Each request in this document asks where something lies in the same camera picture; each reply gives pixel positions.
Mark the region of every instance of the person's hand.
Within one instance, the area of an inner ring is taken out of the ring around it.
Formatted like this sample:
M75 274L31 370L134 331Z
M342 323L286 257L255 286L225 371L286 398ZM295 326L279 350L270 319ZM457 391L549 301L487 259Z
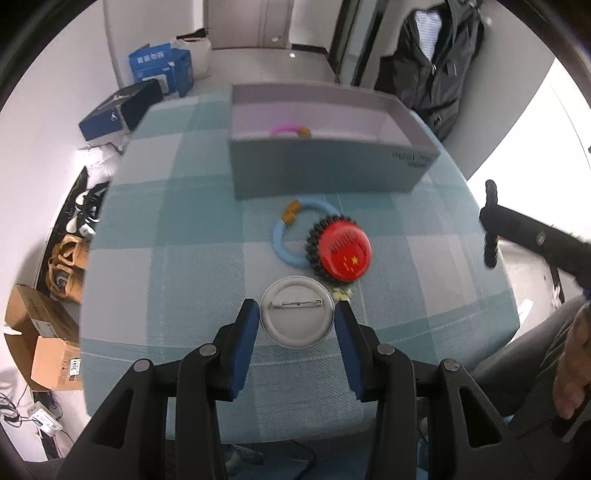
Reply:
M585 386L591 383L591 307L583 306L573 321L564 353L558 361L552 395L558 416L568 420L585 398Z

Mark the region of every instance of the white tile floor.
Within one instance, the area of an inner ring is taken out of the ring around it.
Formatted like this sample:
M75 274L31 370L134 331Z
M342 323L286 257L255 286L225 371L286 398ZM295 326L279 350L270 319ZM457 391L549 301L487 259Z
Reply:
M278 48L213 50L208 73L189 95L228 90L234 83L335 82L324 55Z

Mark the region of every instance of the metal pin badge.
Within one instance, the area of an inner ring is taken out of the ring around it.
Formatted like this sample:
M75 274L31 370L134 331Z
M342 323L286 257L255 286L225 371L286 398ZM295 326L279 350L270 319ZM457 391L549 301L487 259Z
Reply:
M334 309L330 293L316 280L282 278L262 296L261 325L276 343L307 348L328 334Z

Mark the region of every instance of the red badge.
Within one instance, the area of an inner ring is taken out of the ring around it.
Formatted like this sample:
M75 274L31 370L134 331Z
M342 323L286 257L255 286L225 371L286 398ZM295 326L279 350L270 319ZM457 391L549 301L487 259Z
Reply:
M342 282L361 278L371 263L371 244L355 223L337 220L326 227L318 241L318 253L326 271Z

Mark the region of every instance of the shoe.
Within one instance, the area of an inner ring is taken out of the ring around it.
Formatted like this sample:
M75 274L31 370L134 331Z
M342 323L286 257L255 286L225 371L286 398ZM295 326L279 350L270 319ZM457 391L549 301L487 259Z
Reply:
M78 236L66 235L56 247L52 250L52 257L57 257L61 264L86 269L89 254L88 242Z
M47 264L45 283L51 294L59 300L82 303L82 273L62 265L57 257L51 257Z
M109 183L108 181L99 183L76 197L75 211L66 224L66 232L76 233L82 237L95 235L100 209Z

